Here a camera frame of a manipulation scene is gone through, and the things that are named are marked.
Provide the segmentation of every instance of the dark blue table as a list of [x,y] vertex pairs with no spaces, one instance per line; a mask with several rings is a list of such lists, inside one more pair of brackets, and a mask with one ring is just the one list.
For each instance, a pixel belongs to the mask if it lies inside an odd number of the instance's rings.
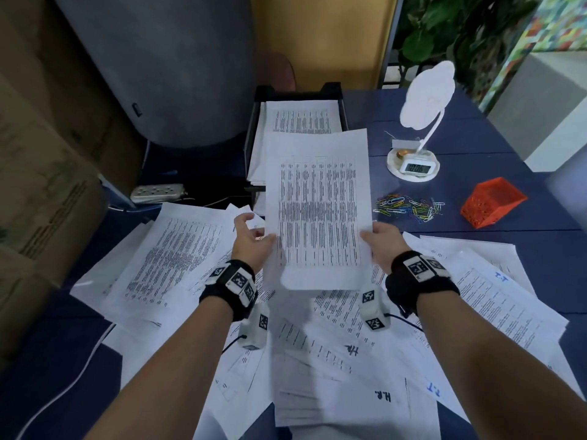
[[[587,281],[587,236],[460,90],[430,140],[429,148],[441,162],[438,177],[424,184],[393,177],[385,166],[389,140],[383,130],[396,138],[422,137],[422,132],[404,130],[399,124],[405,95],[405,90],[345,91],[350,127],[368,130],[373,198],[401,192],[445,202],[443,214],[428,223],[420,224],[406,217],[390,220],[416,235],[516,244],[539,298],[570,321],[561,347],[583,393],[587,394],[587,293],[583,290]],[[507,178],[529,200],[495,225],[474,230],[460,216],[459,209],[477,183],[498,176]],[[0,383],[0,440],[12,440],[39,407],[74,379],[109,325],[71,298],[69,287],[139,222],[156,215],[157,212],[146,216],[108,213],[63,290],[53,296]],[[80,439],[116,396],[120,367],[120,355],[101,346],[82,379],[39,417],[26,439]],[[444,439],[475,438],[471,425],[442,405],[438,405],[438,416]],[[271,406],[245,438],[287,438],[286,430],[276,429],[273,420]]]

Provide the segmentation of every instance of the desk lamp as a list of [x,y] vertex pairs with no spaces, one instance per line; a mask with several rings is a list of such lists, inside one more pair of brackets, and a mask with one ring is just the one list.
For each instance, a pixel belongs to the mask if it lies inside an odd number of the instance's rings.
[[423,149],[444,117],[444,109],[454,94],[454,65],[442,61],[422,71],[410,84],[401,108],[400,123],[406,128],[423,130],[436,118],[426,137],[414,149],[393,148],[387,155],[387,169],[408,182],[426,182],[438,174],[440,162],[431,151]]

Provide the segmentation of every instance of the orange plastic container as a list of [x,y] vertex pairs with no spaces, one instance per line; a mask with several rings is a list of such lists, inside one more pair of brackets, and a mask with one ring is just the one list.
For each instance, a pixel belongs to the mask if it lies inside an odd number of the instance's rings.
[[495,178],[477,184],[461,214],[474,228],[495,224],[518,204],[528,199],[504,178]]

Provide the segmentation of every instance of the power strip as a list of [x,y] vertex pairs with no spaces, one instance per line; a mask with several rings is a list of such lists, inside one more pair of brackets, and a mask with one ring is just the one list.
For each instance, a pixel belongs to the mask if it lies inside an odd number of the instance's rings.
[[185,194],[183,184],[139,185],[130,193],[130,200],[135,204],[157,204],[179,200]]

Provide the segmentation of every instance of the lamp base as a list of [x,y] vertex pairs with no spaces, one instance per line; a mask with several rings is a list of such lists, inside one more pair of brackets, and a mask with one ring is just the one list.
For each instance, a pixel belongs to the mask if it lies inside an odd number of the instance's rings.
[[408,182],[428,182],[431,181],[436,177],[438,171],[440,170],[440,162],[438,162],[436,156],[431,151],[422,151],[422,155],[425,155],[430,160],[436,162],[436,166],[434,169],[425,176],[415,176],[413,174],[404,174],[400,172],[401,165],[403,160],[397,157],[397,150],[393,149],[389,153],[387,153],[387,169],[391,174],[395,177]]

